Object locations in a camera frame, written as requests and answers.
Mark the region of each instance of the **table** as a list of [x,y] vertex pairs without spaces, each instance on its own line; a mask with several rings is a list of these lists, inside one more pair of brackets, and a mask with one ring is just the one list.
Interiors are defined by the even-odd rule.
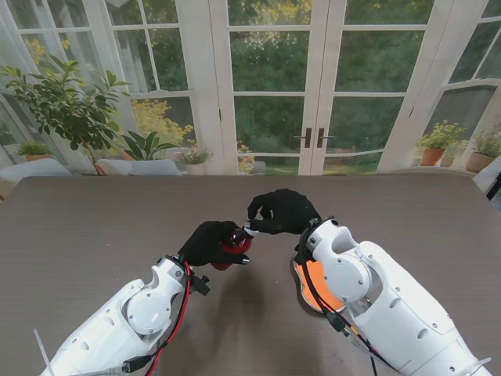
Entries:
[[[40,374],[34,327],[52,356],[124,284],[149,282],[150,266],[200,222],[243,223],[254,195],[280,187],[306,194],[356,240],[383,246],[501,373],[501,215],[469,178],[419,174],[26,179],[0,205],[2,374]],[[192,295],[159,374],[371,375],[365,355],[297,303],[296,242],[262,235],[250,264],[199,268],[212,290]]]

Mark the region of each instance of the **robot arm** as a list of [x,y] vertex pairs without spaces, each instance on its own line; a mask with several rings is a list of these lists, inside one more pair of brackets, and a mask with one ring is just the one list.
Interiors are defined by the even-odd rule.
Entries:
[[487,376],[440,303],[383,248],[357,243],[326,220],[306,240],[330,291],[355,326],[400,374]]
[[145,356],[171,326],[171,303],[186,285],[186,274],[173,258],[152,266],[149,284],[133,280],[90,316],[57,350],[41,376],[126,372],[124,361]]

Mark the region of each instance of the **gray table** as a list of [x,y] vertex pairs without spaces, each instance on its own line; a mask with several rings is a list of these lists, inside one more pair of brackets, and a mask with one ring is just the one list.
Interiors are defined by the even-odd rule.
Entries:
[[[289,187],[334,214],[357,240],[382,245],[451,313],[467,344],[501,374],[501,215],[469,178],[32,178],[0,205],[0,367],[43,368],[123,284],[150,280],[208,219],[243,223],[250,199]],[[192,295],[160,374],[370,375],[370,361],[296,300],[289,261],[297,237],[255,239],[247,266],[198,270],[211,293]]]

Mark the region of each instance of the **black robotic glove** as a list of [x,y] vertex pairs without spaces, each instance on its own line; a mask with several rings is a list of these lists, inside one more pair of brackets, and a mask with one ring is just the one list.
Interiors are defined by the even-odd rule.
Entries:
[[[256,219],[261,209],[262,220]],[[276,190],[255,197],[247,209],[250,229],[262,233],[296,233],[306,230],[319,213],[306,196],[293,190]]]
[[247,264],[246,255],[224,252],[221,242],[228,240],[238,226],[231,221],[204,222],[189,237],[179,251],[179,259],[191,266],[203,266],[210,262],[216,264]]

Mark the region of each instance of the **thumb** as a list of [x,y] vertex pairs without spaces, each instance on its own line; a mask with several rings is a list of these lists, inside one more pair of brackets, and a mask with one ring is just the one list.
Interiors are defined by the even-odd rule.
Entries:
[[248,264],[250,259],[247,255],[237,255],[233,253],[228,253],[221,251],[218,254],[217,262],[218,264]]
[[251,230],[259,231],[260,233],[275,235],[281,232],[281,226],[273,219],[251,219],[249,225]]

